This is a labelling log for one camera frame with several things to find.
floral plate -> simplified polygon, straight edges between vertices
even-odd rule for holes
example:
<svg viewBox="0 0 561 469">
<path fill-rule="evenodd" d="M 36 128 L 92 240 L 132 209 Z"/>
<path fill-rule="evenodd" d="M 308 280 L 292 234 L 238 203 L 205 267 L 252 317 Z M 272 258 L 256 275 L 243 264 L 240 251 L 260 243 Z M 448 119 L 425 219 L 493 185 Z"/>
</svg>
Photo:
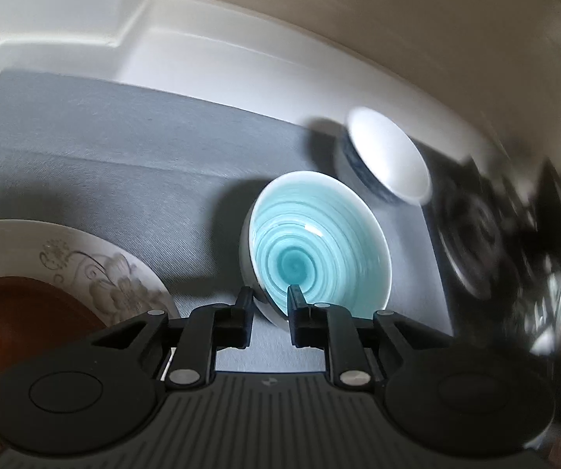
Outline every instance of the floral plate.
<svg viewBox="0 0 561 469">
<path fill-rule="evenodd" d="M 178 318 L 154 272 L 125 250 L 71 227 L 0 220 L 0 277 L 41 280 L 74 296 L 107 326 L 152 309 Z"/>
</svg>

blue bowl exterior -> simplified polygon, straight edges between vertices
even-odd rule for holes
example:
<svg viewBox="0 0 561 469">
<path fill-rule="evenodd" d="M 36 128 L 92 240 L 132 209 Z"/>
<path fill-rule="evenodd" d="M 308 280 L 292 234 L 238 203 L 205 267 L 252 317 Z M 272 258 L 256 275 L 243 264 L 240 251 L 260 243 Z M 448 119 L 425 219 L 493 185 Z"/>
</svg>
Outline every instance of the blue bowl exterior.
<svg viewBox="0 0 561 469">
<path fill-rule="evenodd" d="M 365 185 L 372 194 L 389 204 L 400 204 L 402 202 L 399 197 L 380 183 L 380 181 L 373 175 L 372 171 L 368 169 L 358 155 L 356 148 L 354 148 L 347 132 L 344 137 L 342 137 L 341 150 L 343 151 L 348 164 L 350 164 L 350 167 L 354 171 L 354 174 L 356 174 L 361 183 L 363 183 L 363 185 Z"/>
</svg>

brown bowl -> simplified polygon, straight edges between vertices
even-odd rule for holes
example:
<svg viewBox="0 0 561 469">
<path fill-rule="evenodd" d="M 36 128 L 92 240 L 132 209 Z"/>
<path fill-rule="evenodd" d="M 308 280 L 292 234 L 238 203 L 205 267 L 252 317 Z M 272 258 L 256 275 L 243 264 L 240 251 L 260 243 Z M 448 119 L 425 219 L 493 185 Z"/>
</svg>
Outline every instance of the brown bowl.
<svg viewBox="0 0 561 469">
<path fill-rule="evenodd" d="M 39 280 L 0 277 L 0 372 L 102 328 L 68 293 Z"/>
</svg>

gray mat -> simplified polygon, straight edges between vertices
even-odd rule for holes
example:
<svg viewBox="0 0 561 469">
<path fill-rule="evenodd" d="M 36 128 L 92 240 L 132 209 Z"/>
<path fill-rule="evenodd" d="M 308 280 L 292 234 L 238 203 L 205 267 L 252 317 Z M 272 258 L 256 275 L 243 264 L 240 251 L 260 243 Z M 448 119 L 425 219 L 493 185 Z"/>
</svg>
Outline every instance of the gray mat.
<svg viewBox="0 0 561 469">
<path fill-rule="evenodd" d="M 232 107 L 46 73 L 0 75 L 0 219 L 82 229 L 145 261 L 183 316 L 232 303 L 245 214 L 274 177 L 332 170 L 329 136 Z M 419 208 L 378 207 L 394 284 L 389 306 L 451 333 Z M 295 349 L 255 317 L 251 347 L 220 369 L 312 371 L 323 352 Z"/>
</svg>

bowl rim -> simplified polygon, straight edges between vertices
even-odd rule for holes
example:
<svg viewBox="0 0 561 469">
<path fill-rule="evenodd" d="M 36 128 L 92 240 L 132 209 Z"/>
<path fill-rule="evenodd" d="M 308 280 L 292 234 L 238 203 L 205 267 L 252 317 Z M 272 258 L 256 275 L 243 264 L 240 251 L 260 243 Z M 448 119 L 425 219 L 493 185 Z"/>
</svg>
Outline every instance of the bowl rim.
<svg viewBox="0 0 561 469">
<path fill-rule="evenodd" d="M 395 129 L 396 129 L 395 132 L 398 132 L 398 135 L 400 136 L 401 140 L 403 140 L 404 142 L 406 142 L 409 145 L 409 149 L 412 149 L 417 153 L 417 156 L 419 157 L 419 160 L 420 160 L 421 165 L 422 165 L 422 172 L 424 173 L 425 178 L 427 180 L 426 188 L 425 188 L 425 190 L 423 191 L 422 194 L 420 194 L 420 195 L 408 195 L 408 194 L 405 194 L 403 192 L 400 192 L 398 189 L 395 189 L 391 185 L 389 185 L 386 181 L 383 181 L 383 179 L 381 178 L 381 175 L 379 175 L 378 171 L 374 171 L 369 166 L 369 164 L 366 163 L 365 158 L 361 154 L 360 147 L 357 146 L 357 143 L 356 143 L 356 141 L 354 139 L 354 135 L 353 135 L 353 128 L 354 128 L 354 125 L 357 121 L 357 118 L 360 118 L 360 117 L 362 117 L 366 114 L 372 114 L 372 115 L 375 115 L 378 118 L 383 118 L 384 120 L 390 122 L 395 127 Z M 391 118 L 387 117 L 386 115 L 384 115 L 381 112 L 378 112 L 374 109 L 370 109 L 369 107 L 366 107 L 366 106 L 356 106 L 356 107 L 353 107 L 352 109 L 350 109 L 350 111 L 348 112 L 347 117 L 345 119 L 345 128 L 346 128 L 347 135 L 350 138 L 351 145 L 353 146 L 357 155 L 359 156 L 359 158 L 363 162 L 364 166 L 367 167 L 369 172 L 376 178 L 376 180 L 378 180 L 378 182 L 384 188 L 386 188 L 389 192 L 391 192 L 392 194 L 394 194 L 396 197 L 400 198 L 404 202 L 407 202 L 409 204 L 413 204 L 414 206 L 421 206 L 422 204 L 425 204 L 430 200 L 430 197 L 432 196 L 432 178 L 430 177 L 430 171 L 428 170 L 428 166 L 426 165 L 426 161 L 423 159 L 422 154 L 419 152 L 419 149 L 417 148 L 417 146 L 415 146 L 415 143 L 411 140 L 411 138 L 408 136 L 408 134 L 400 128 L 400 126 L 397 123 L 395 123 Z"/>
<path fill-rule="evenodd" d="M 251 222 L 254 219 L 254 217 L 256 215 L 256 211 L 260 207 L 262 200 L 264 198 L 266 198 L 267 195 L 269 195 L 270 191 L 277 188 L 279 184 L 288 183 L 289 181 L 292 181 L 292 180 L 300 178 L 300 177 L 311 178 L 311 179 L 315 179 L 316 181 L 327 183 L 328 185 L 332 186 L 333 188 L 347 194 L 348 197 L 350 197 L 351 201 L 354 203 L 354 205 L 359 209 L 361 214 L 367 219 L 368 223 L 372 225 L 373 229 L 378 234 L 378 236 L 379 236 L 378 247 L 379 247 L 379 250 L 380 250 L 379 253 L 385 256 L 385 258 L 387 260 L 386 264 L 387 264 L 387 267 L 389 269 L 389 273 L 388 273 L 389 280 L 388 280 L 388 282 L 386 284 L 386 287 L 385 287 L 386 290 L 385 290 L 385 294 L 384 294 L 383 305 L 382 305 L 382 307 L 380 307 L 381 309 L 385 309 L 387 307 L 388 303 L 389 303 L 389 299 L 391 298 L 391 289 L 392 289 L 392 286 L 393 286 L 393 267 L 392 267 L 392 261 L 391 261 L 391 251 L 389 250 L 389 243 L 387 243 L 387 238 L 385 237 L 385 234 L 382 231 L 382 227 L 378 223 L 378 219 L 373 214 L 373 212 L 369 208 L 369 206 L 366 205 L 365 201 L 363 201 L 358 196 L 358 194 L 356 192 L 354 192 L 352 189 L 350 189 L 347 185 L 344 185 L 343 183 L 341 183 L 336 178 L 333 178 L 332 176 L 328 176 L 327 174 L 317 172 L 317 171 L 310 171 L 310 170 L 292 171 L 292 172 L 285 173 L 281 176 L 278 176 L 278 178 L 273 179 L 260 192 L 260 194 L 258 195 L 256 200 L 254 201 L 254 204 L 251 207 L 250 216 L 248 217 L 248 220 L 247 220 L 247 222 L 248 222 L 248 225 L 247 225 L 248 254 L 249 254 L 248 257 L 250 259 L 250 264 L 252 266 L 252 270 L 253 270 L 254 275 L 256 277 L 257 284 L 258 284 L 260 290 L 265 295 L 265 299 L 267 300 L 267 303 L 269 303 L 269 305 L 274 309 L 274 311 L 276 311 L 281 316 L 282 319 L 287 321 L 287 319 L 288 319 L 287 314 L 285 314 L 282 311 L 282 309 L 279 307 L 279 305 L 276 304 L 276 301 L 272 298 L 272 296 L 267 291 L 267 288 L 262 283 L 261 275 L 259 273 L 258 266 L 256 265 L 256 261 L 254 259 L 253 241 L 252 241 L 252 238 L 251 238 Z"/>
</svg>

